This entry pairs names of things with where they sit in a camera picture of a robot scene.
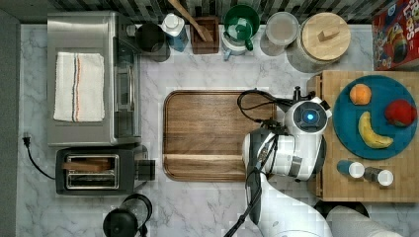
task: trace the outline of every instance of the kettle handle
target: kettle handle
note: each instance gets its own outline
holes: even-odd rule
[[[231,49],[228,49],[227,51],[224,52],[224,61],[228,61],[228,58],[231,55]]]
[[[153,205],[151,204],[150,199],[148,199],[146,196],[144,195],[140,195],[140,194],[133,194],[128,196],[123,202],[129,200],[129,199],[140,199],[142,201],[144,201],[145,206],[147,206],[147,217],[144,220],[144,223],[142,223],[141,226],[139,226],[138,231],[141,237],[145,237],[147,236],[147,227],[145,226],[145,223],[150,219],[151,214],[153,213]]]
[[[253,43],[251,39],[247,39],[244,42],[244,45],[246,45],[247,50],[252,51],[253,50]]]

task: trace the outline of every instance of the wooden lid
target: wooden lid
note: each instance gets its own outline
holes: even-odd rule
[[[309,18],[302,28],[305,51],[318,60],[333,60],[348,49],[351,32],[346,22],[333,13],[320,13]]]

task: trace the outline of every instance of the toaster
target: toaster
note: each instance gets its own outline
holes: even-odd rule
[[[155,161],[145,146],[71,147],[56,153],[56,193],[68,196],[119,196],[155,179]]]

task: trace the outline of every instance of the white marble surface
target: white marble surface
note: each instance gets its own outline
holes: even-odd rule
[[[355,26],[352,42],[339,63],[330,68],[372,70],[371,27]],[[172,50],[171,57],[156,63],[141,60],[142,141],[157,162],[156,180],[139,192],[150,198],[153,215],[148,236],[222,236],[245,209],[243,183],[182,183],[170,180],[162,170],[162,109],[166,96],[177,89],[264,88],[277,96],[290,97],[294,86],[305,94],[312,74],[300,73],[285,54],[263,54],[255,39],[255,50],[222,61],[216,55],[193,55]],[[20,136],[32,135],[32,152],[38,164],[54,175],[55,151],[46,145],[46,26],[22,26],[20,87]],[[64,197],[55,193],[54,182],[39,174],[19,140],[17,236],[104,236],[102,221],[124,197]],[[287,195],[309,204],[316,199],[306,184],[275,177],[271,184]],[[372,219],[409,236],[419,229],[419,206],[415,204],[367,204]],[[246,221],[237,236],[261,236]]]

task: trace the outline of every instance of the red apple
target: red apple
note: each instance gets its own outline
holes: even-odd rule
[[[384,112],[388,123],[396,126],[408,126],[417,118],[417,110],[406,100],[395,100],[391,102]]]

